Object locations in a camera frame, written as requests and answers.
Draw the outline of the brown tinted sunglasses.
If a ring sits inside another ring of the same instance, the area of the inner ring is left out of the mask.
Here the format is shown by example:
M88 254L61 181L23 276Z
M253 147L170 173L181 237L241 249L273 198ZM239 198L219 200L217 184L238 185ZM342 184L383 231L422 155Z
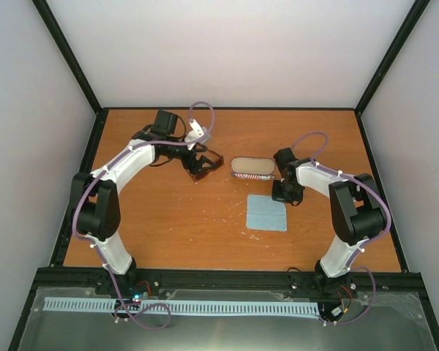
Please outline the brown tinted sunglasses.
M198 153L193 163L188 167L191 179L199 182L204 179L210 172L213 172L224 165L223 156L218 153L207 150Z

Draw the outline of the blue cleaning cloth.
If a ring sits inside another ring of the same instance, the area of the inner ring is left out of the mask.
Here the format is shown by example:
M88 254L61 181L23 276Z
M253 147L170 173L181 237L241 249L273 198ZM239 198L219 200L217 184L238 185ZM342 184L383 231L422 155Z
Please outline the blue cleaning cloth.
M285 232L288 229L285 205L274 201L270 196L248 195L246 228Z

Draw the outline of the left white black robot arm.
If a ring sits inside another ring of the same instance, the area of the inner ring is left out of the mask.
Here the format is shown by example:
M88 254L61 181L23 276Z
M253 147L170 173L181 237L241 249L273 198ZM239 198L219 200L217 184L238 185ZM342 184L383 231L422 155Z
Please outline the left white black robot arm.
M121 294L132 293L138 285L135 258L119 234L122 189L143 168L159 167L162 156L169 162L179 160L193 181L204 179L224 163L206 146L208 137L209 130L193 117L183 121L175 113L158 110L154 122L136 132L108 163L73 177L68 210L72 236L96 251Z

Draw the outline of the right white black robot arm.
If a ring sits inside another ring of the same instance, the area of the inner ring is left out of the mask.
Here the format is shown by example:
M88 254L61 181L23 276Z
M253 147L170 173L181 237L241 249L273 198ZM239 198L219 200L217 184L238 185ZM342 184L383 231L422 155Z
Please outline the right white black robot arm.
M298 159L291 148L273 156L281 175L272 185L272 200L298 206L304 190L312 189L329 199L334 239L315 264L313 287L321 296L332 294L350 273L365 246L391 228L391 214L371 175L348 175L318 161Z

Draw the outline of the flag pattern glasses case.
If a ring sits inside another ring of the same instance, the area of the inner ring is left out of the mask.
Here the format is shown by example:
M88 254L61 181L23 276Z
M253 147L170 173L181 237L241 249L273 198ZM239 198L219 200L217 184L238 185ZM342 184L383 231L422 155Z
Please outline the flag pattern glasses case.
M274 161L268 158L236 157L232 159L231 175L234 178L251 181L274 179Z

